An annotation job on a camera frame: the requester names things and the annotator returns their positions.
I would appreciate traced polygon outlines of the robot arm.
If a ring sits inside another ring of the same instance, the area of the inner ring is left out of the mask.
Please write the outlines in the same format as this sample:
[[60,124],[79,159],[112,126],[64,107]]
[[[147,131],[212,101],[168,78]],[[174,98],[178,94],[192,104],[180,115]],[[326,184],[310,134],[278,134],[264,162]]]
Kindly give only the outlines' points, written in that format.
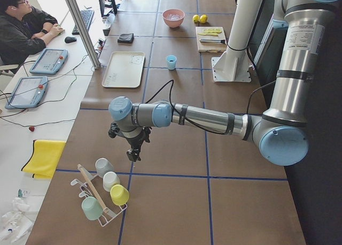
[[341,0],[275,0],[273,26],[286,28],[286,38],[270,108],[262,116],[238,116],[171,101],[133,103],[120,96],[111,101],[113,118],[109,136],[130,144],[128,158],[135,162],[152,127],[171,123],[194,125],[205,131],[237,134],[254,142],[268,161],[288,166],[301,161],[309,144],[303,128],[304,107],[326,25],[334,18]]

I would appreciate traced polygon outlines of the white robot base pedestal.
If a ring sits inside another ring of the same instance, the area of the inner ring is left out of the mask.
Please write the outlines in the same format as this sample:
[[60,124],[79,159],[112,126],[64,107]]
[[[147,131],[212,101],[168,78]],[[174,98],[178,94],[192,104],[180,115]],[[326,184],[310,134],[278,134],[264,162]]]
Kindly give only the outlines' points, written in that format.
[[212,58],[215,82],[251,82],[246,49],[263,0],[238,0],[226,51]]

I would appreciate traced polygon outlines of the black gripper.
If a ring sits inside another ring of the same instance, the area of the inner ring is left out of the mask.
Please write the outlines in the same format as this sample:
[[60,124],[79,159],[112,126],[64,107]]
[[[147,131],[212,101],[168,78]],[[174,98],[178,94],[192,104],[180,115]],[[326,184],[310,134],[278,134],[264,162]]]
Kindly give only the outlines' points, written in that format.
[[151,127],[133,127],[132,131],[124,132],[116,122],[112,122],[108,135],[110,138],[117,136],[125,138],[131,146],[126,154],[130,161],[141,161],[140,150],[144,142],[150,143],[149,136],[151,134]]

